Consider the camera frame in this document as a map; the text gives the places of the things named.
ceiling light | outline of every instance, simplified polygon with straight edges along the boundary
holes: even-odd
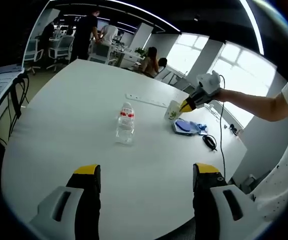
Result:
[[[115,11],[118,11],[118,12],[121,12],[121,13],[126,13],[125,11],[123,10],[119,10],[119,9],[116,9],[116,8],[113,8],[113,7],[109,7],[109,6],[102,6],[102,5],[98,5],[100,8],[105,8],[105,9],[112,9],[112,10],[115,10]]]
[[[117,28],[118,28],[118,29],[121,29],[121,30],[123,30],[123,31],[129,32],[129,33],[131,33],[131,34],[134,34],[134,32],[129,31],[129,30],[126,30],[126,29],[124,29],[124,28],[121,28],[121,27],[118,27],[118,26],[117,26]]]
[[[200,15],[196,14],[196,16],[194,17],[194,21],[198,22],[200,20]]]
[[[134,6],[134,5],[131,5],[131,4],[128,4],[128,3],[125,3],[125,2],[122,2],[122,1],[117,1],[117,0],[107,0],[107,1],[114,2],[114,3],[118,3],[118,4],[124,4],[124,5],[126,5],[126,6],[129,6],[129,7],[135,8],[135,9],[137,9],[137,10],[140,10],[140,11],[142,11],[142,12],[144,12],[144,13],[147,13],[147,14],[149,14],[149,15],[151,15],[151,16],[159,19],[159,20],[161,20],[162,22],[164,22],[164,23],[166,23],[167,25],[169,25],[169,26],[171,26],[172,28],[174,28],[176,31],[180,32],[180,30],[179,30],[178,28],[176,28],[175,26],[173,26],[173,25],[170,24],[169,22],[165,21],[164,19],[160,18],[159,16],[154,15],[153,13],[150,13],[149,11],[146,11],[146,10],[144,10],[144,9],[142,9],[142,8],[139,8],[138,6]]]
[[[64,14],[64,16],[86,17],[86,15],[77,15],[77,14]]]
[[[131,16],[133,16],[133,17],[136,17],[136,18],[138,18],[138,19],[141,19],[141,20],[143,20],[143,21],[145,21],[145,22],[147,22],[147,23],[149,23],[149,24],[151,24],[151,25],[154,25],[154,23],[152,23],[152,22],[150,22],[150,21],[147,21],[146,19],[144,19],[144,18],[142,18],[142,17],[140,17],[140,16],[136,16],[136,15],[134,15],[134,14],[132,14],[132,13],[129,13],[129,12],[127,12],[126,14],[127,14],[127,15],[131,15]]]
[[[131,25],[125,24],[125,23],[120,22],[120,21],[118,21],[117,23],[118,23],[118,24],[123,24],[123,25],[125,25],[125,26],[131,27],[131,28],[134,28],[134,29],[137,29],[137,28],[134,27],[134,26],[131,26]]]
[[[143,49],[145,48],[146,44],[148,43],[148,41],[149,41],[151,35],[152,35],[152,33],[149,34],[149,36],[148,36],[148,38],[147,38],[147,40],[146,40],[146,42],[145,42],[145,44],[144,44],[144,46],[143,46]]]
[[[250,6],[246,0],[239,0],[239,1],[243,5],[243,7],[247,13],[247,16],[250,20],[250,23],[252,24],[252,27],[254,29],[257,44],[258,44],[259,53],[264,55],[264,48],[263,48],[262,38],[261,38],[261,34],[260,34],[260,29],[259,29],[258,24],[256,23],[254,14],[253,14],[253,12],[252,12],[252,10],[251,10],[251,8],[250,8]]]
[[[109,19],[108,18],[104,18],[104,17],[97,17],[98,19],[102,19],[102,20],[106,20],[106,21],[109,21]]]
[[[161,28],[160,26],[155,25],[156,27],[158,27],[159,29],[163,30],[163,32],[165,32],[165,29]]]

office chair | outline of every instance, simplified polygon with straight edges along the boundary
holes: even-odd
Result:
[[[70,54],[70,47],[73,43],[74,36],[64,35],[60,38],[57,46],[55,48],[50,47],[48,49],[48,56],[54,59],[54,63],[48,66],[46,69],[54,67],[54,72],[56,72],[57,66],[61,65],[59,60],[67,58]]]
[[[101,64],[109,64],[116,60],[110,59],[111,52],[112,46],[93,43],[87,60]]]
[[[34,64],[40,60],[43,56],[44,50],[38,50],[38,40],[37,39],[31,39],[28,42],[28,46],[24,55],[24,63],[29,64],[29,67],[26,69],[26,71],[32,71],[33,75],[35,75],[34,69],[40,69],[40,66],[35,66]]]
[[[187,81],[185,78],[180,78],[176,83],[174,83],[173,85],[171,84],[171,86],[173,86],[174,88],[177,88],[178,90],[184,91],[189,86],[191,86],[191,83]]]

white wall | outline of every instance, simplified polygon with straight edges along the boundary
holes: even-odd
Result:
[[[123,33],[123,36],[121,38],[121,42],[125,44],[125,46],[130,46],[131,45],[131,42],[133,41],[133,38],[134,38],[134,35],[133,34],[130,34],[128,32],[124,32]]]
[[[274,97],[279,94],[286,83],[287,81],[276,73],[267,96]],[[244,128],[240,139],[246,146],[247,152],[233,175],[238,185],[249,174],[257,178],[261,177],[280,161],[288,146],[288,118],[269,122],[254,116]]]
[[[60,10],[57,9],[45,9],[39,19],[37,20],[37,24],[33,29],[31,39],[42,34],[44,28],[50,24],[60,13]]]
[[[129,46],[130,49],[135,50],[137,48],[143,48],[147,39],[149,38],[151,32],[153,30],[152,26],[149,26],[145,23],[141,23],[139,28],[137,29],[134,38]]]
[[[157,57],[166,58],[178,37],[179,34],[152,34],[145,48],[155,47],[157,49]]]

woman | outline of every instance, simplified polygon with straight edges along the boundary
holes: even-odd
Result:
[[[141,63],[139,70],[144,75],[154,78],[159,72],[159,63],[157,60],[158,50],[156,47],[150,47],[147,52],[147,57]]]

desk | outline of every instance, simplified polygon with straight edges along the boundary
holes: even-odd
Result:
[[[129,51],[113,50],[113,52],[117,52],[117,53],[119,53],[119,54],[125,54],[125,55],[127,55],[127,56],[130,56],[130,57],[133,57],[133,58],[136,58],[136,59],[141,59],[141,60],[144,59],[144,57],[141,57],[141,56],[136,55],[135,53],[129,52]]]
[[[164,120],[166,108],[125,94],[165,103],[188,96],[144,75],[77,59],[30,101],[2,165],[2,193],[20,219],[30,221],[48,194],[65,186],[77,168],[94,163],[101,166],[100,239],[156,239],[194,216],[193,164],[223,173],[221,152],[210,152],[200,136],[174,134]],[[124,102],[135,112],[133,146],[115,142]],[[207,124],[220,142],[219,122],[205,108],[182,117]],[[246,148],[229,129],[222,142],[230,179]]]
[[[114,48],[112,52],[116,52],[119,54],[119,57],[118,57],[118,60],[116,61],[115,66],[121,67],[121,68],[132,67],[138,59],[141,59],[141,60],[144,59],[144,57],[140,57],[134,52],[120,51]]]

